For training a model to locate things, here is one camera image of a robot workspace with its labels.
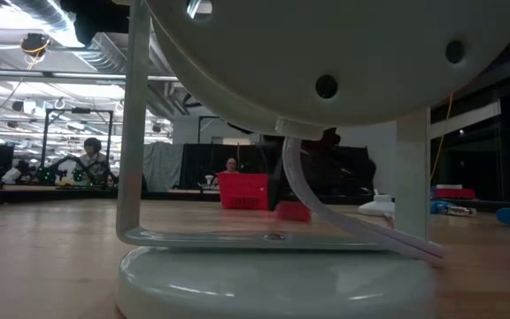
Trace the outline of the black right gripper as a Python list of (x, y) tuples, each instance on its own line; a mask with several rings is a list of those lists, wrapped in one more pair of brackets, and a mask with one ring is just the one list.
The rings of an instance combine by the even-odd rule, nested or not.
[[(342, 146), (336, 128), (326, 129), (320, 140), (303, 140), (300, 160), (305, 180), (326, 202), (362, 204), (374, 196), (376, 164), (367, 147)], [(282, 155), (268, 181), (268, 210), (274, 211), (282, 192)]]

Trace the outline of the red rectangular eraser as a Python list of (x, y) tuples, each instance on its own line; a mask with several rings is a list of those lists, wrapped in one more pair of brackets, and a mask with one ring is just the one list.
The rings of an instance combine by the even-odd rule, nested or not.
[(275, 211), (277, 218), (284, 221), (309, 223), (312, 220), (312, 212), (300, 202), (280, 202)]

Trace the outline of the red plastic basket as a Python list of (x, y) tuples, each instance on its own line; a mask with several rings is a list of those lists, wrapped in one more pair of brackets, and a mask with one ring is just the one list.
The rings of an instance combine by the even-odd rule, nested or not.
[(268, 175), (219, 173), (217, 177), (224, 209), (268, 209)]

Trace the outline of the black curtain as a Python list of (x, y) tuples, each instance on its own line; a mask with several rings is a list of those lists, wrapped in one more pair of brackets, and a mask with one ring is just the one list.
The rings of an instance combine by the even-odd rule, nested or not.
[(200, 184), (206, 183), (206, 175), (224, 171), (230, 158), (236, 160), (241, 173), (271, 173), (279, 151), (276, 144), (185, 144), (177, 187), (182, 190), (198, 189)]

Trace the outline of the grey hanging cloth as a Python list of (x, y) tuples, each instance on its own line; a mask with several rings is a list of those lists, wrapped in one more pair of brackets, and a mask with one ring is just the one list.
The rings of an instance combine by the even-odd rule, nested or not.
[(143, 176), (150, 192), (169, 192), (180, 183), (183, 144), (155, 142), (143, 148)]

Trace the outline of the red background bin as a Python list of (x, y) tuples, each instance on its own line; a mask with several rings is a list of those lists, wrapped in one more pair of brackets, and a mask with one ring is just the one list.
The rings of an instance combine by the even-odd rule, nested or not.
[(437, 184), (433, 190), (434, 198), (476, 199), (473, 189), (464, 188), (461, 184)]

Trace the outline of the background robot rig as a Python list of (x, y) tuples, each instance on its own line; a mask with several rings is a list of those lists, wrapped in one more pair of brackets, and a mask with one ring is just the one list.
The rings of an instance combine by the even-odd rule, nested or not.
[[(79, 158), (67, 156), (49, 167), (45, 167), (44, 165), (39, 166), (35, 175), (39, 180), (39, 184), (49, 186), (56, 185), (56, 177), (58, 177), (59, 180), (62, 180), (65, 176), (67, 176), (68, 172), (66, 170), (59, 169), (59, 166), (67, 161), (72, 161), (76, 164), (76, 167), (73, 169), (73, 178), (76, 182), (81, 182), (83, 176), (87, 177), (90, 186), (101, 186), (102, 188), (107, 188), (109, 181), (113, 184), (117, 184), (119, 182), (119, 177), (112, 173), (105, 162), (97, 161), (86, 166)], [(101, 174), (92, 173), (90, 169), (95, 166), (100, 166), (104, 171)]]

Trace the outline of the black background frame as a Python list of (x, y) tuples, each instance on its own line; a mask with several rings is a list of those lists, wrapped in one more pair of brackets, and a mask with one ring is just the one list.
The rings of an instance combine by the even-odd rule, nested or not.
[(98, 121), (83, 121), (79, 120), (79, 124), (83, 124), (85, 128), (88, 128), (90, 130), (93, 130), (95, 132), (95, 135), (86, 135), (83, 134), (63, 134), (63, 133), (50, 133), (49, 128), (50, 125), (54, 124), (55, 122), (57, 124), (73, 124), (75, 123), (75, 120), (72, 120), (70, 118), (65, 118), (63, 116), (64, 113), (72, 113), (72, 114), (91, 114), (96, 113), (99, 117), (102, 117), (102, 113), (107, 113), (109, 115), (109, 119), (102, 119), (102, 122), (104, 124), (108, 125), (108, 132), (107, 132), (107, 143), (106, 143), (106, 162), (105, 164), (109, 164), (110, 159), (110, 153), (111, 153), (111, 143), (112, 143), (112, 129), (113, 129), (113, 123), (114, 123), (114, 111), (113, 110), (97, 110), (97, 109), (90, 109), (87, 107), (71, 107), (70, 109), (65, 108), (49, 108), (46, 110), (46, 115), (44, 119), (44, 130), (42, 133), (42, 151), (41, 151), (41, 165), (39, 166), (40, 169), (45, 168), (45, 161), (47, 159), (47, 143), (48, 139), (53, 136), (57, 137), (65, 137), (65, 136), (72, 136), (72, 137), (94, 137), (94, 138), (102, 138), (104, 137), (104, 133), (102, 131), (98, 131), (96, 128), (93, 128), (93, 125), (97, 125)]

